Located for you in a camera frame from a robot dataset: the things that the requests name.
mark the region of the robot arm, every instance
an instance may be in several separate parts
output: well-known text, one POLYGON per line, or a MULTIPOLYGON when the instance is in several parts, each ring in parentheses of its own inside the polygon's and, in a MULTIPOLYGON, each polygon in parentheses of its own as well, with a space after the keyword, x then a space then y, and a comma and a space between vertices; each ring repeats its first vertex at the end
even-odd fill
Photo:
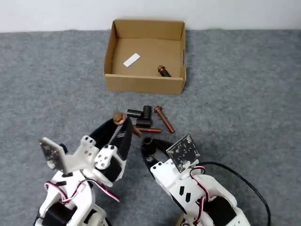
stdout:
POLYGON ((156 182, 183 211, 183 226, 250 226, 235 197, 212 176, 202 174, 202 167, 193 168, 200 155, 189 135, 174 145, 169 143, 163 150, 170 157, 166 162, 153 156, 156 148, 162 151, 158 143, 167 144, 166 141, 145 139, 144 162, 156 182))
POLYGON ((131 144, 133 125, 126 119, 119 131, 113 119, 83 136, 73 155, 64 145, 44 137, 40 140, 48 166, 58 170, 45 184, 47 197, 34 226, 108 226, 106 213, 95 204, 92 184, 119 198, 104 185, 122 178, 131 144))

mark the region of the copper screw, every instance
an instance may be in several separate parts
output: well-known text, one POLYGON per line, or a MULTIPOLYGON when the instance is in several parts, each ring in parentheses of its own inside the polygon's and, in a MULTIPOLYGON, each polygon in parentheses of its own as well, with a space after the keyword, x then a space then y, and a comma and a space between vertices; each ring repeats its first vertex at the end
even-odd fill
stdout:
POLYGON ((121 122, 121 120, 123 120, 123 113, 121 113, 121 112, 114 113, 113 121, 118 123, 118 122, 121 122))
MULTIPOLYGON (((127 119, 127 114, 125 113, 121 113, 121 112, 116 112, 114 113, 114 116, 113 116, 113 122, 120 126, 122 125, 125 120, 127 119)), ((133 126, 133 133, 136 135, 136 136, 142 136, 142 132, 139 131, 135 126, 133 126)))
POLYGON ((136 126, 133 126, 133 133, 138 137, 142 136, 142 131, 140 131, 138 128, 136 128, 136 126))
POLYGON ((175 129, 173 128, 173 126, 170 124, 169 120, 167 119, 167 117, 164 115, 163 111, 162 111, 162 107, 161 106, 156 106, 154 108, 154 112, 158 113, 158 115, 160 116, 160 118, 163 120, 163 122, 165 123, 166 127, 168 128, 170 133, 174 133, 175 129))
POLYGON ((154 129, 154 128, 142 128, 142 127, 135 127, 140 132, 149 132, 149 133, 162 133, 161 129, 154 129))

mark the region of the metal screw head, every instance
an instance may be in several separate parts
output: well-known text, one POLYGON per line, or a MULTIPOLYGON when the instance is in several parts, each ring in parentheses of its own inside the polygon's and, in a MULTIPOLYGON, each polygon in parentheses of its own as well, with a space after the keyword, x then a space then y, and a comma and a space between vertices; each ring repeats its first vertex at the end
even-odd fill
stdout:
POLYGON ((162 107, 161 106, 156 106, 154 108, 154 112, 157 113, 158 111, 161 111, 162 110, 162 107))
POLYGON ((123 114, 120 112, 114 113, 113 121, 120 122, 123 119, 123 114))

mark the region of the open cardboard box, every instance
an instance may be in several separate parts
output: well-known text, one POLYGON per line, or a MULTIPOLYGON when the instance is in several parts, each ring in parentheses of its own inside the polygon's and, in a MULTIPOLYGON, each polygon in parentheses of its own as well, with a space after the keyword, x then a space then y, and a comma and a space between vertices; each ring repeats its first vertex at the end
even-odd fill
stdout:
POLYGON ((186 82, 185 38, 183 21, 114 20, 104 62, 107 89, 181 94, 186 82), (125 67, 134 53, 140 58, 125 67), (172 77, 161 77, 159 65, 172 77))

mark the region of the white label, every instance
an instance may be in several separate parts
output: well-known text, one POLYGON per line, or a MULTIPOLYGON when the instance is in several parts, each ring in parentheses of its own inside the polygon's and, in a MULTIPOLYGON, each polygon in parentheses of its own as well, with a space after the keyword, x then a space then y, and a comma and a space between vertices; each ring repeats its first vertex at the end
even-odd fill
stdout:
POLYGON ((135 62, 136 60, 138 60, 140 58, 140 56, 137 54, 137 53, 135 53, 135 54, 133 54, 129 59, 127 59, 124 63, 123 63, 123 65, 125 66, 125 67, 129 67, 133 62, 135 62))

